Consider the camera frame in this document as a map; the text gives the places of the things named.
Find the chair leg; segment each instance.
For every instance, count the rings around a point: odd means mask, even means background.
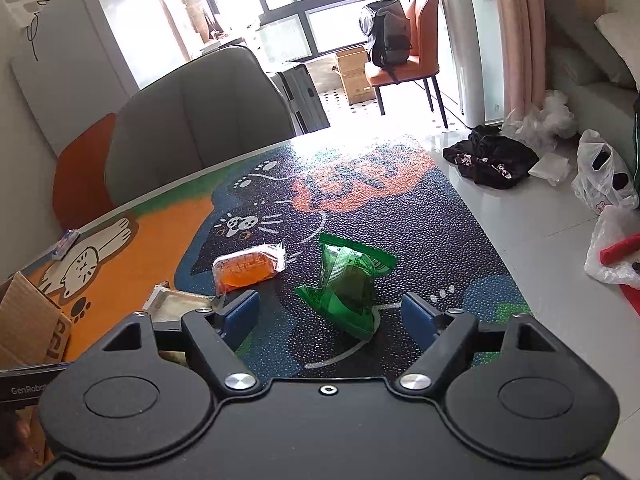
[[[424,83],[424,91],[427,92],[429,106],[431,107],[431,111],[433,112],[433,99],[431,99],[431,91],[429,90],[429,79],[425,77],[422,82]]]
[[[385,105],[382,104],[382,95],[380,94],[380,87],[374,86],[373,90],[376,93],[376,99],[378,100],[378,108],[380,108],[380,115],[385,115]]]
[[[438,86],[438,80],[436,79],[436,76],[433,76],[431,79],[433,81],[433,87],[435,88],[435,91],[436,91],[436,99],[438,100],[438,104],[440,105],[440,114],[442,115],[442,122],[444,123],[445,129],[448,130],[449,125],[447,124],[447,115],[444,111],[444,104],[442,103],[442,95],[440,94],[440,87]]]

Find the pink curtain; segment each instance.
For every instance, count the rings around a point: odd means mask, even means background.
[[[498,0],[504,58],[504,107],[526,113],[545,97],[543,0]]]

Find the white plastic bag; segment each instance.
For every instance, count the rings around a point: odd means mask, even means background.
[[[531,176],[544,178],[552,186],[557,186],[569,176],[569,159],[555,153],[545,153],[538,163],[529,170]]]
[[[546,93],[542,110],[534,108],[523,120],[514,110],[504,120],[502,134],[529,146],[538,156],[555,150],[556,136],[575,135],[574,115],[566,106],[567,97],[558,90]]]
[[[640,289],[640,276],[632,264],[640,261],[640,253],[631,254],[612,266],[600,263],[600,251],[640,233],[640,212],[608,205],[598,218],[584,271],[592,278],[612,285],[629,285]]]
[[[607,153],[609,156],[596,170],[594,163],[600,153]],[[625,163],[616,150],[594,130],[586,130],[580,138],[578,176],[575,177],[572,187],[575,195],[598,215],[607,205],[625,209],[638,207],[638,193]]]

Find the white cat illustration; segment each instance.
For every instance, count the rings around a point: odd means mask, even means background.
[[[64,288],[66,300],[95,278],[100,263],[127,245],[131,238],[129,220],[118,220],[74,245],[65,257],[55,262],[40,279],[38,288],[51,294]]]

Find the table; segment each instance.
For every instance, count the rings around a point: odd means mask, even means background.
[[[368,344],[294,293],[318,282],[323,230],[399,257],[376,282],[380,328]],[[260,319],[238,351],[262,379],[397,377],[420,355],[397,308],[409,290],[484,320],[528,310],[434,160],[400,133],[329,129],[227,161],[93,222],[61,262],[47,255],[24,272],[73,320],[72,360],[139,310],[157,283],[213,294],[216,256],[279,241],[288,268],[255,287]]]

